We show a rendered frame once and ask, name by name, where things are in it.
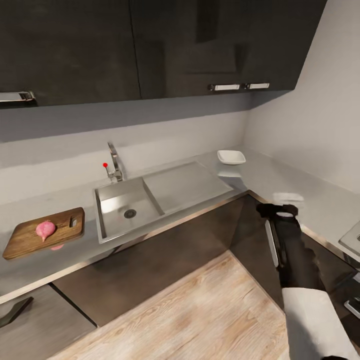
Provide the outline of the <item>bowl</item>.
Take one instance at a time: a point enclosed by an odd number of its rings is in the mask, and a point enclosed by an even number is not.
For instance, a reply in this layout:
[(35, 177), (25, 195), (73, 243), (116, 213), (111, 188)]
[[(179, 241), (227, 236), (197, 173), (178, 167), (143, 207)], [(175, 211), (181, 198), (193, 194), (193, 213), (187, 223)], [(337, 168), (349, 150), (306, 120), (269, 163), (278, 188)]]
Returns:
[(236, 166), (246, 162), (246, 158), (240, 151), (235, 150), (218, 150), (218, 158), (224, 165)]

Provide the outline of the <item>vidalia onion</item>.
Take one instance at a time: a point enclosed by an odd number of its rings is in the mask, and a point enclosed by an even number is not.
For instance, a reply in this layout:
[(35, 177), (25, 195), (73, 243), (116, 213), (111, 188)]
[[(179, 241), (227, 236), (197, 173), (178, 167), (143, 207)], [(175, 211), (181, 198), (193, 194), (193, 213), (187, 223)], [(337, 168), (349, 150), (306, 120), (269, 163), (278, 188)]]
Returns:
[(45, 238), (50, 236), (54, 231), (54, 223), (52, 223), (50, 220), (46, 220), (42, 223), (39, 223), (36, 227), (36, 234), (42, 238), (43, 241), (45, 241)]

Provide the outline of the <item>cutting board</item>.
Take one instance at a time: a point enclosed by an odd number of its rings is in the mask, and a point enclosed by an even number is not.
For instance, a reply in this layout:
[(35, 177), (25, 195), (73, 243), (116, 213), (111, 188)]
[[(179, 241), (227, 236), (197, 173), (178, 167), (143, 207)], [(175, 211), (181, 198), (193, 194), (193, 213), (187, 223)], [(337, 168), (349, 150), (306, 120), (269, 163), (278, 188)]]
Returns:
[[(76, 225), (71, 227), (72, 219), (76, 217)], [(55, 231), (45, 241), (36, 233), (39, 223), (50, 220), (54, 223)], [(78, 237), (83, 233), (84, 210), (77, 207), (49, 216), (20, 223), (16, 226), (2, 257), (6, 260), (31, 253), (33, 251), (61, 243)]]

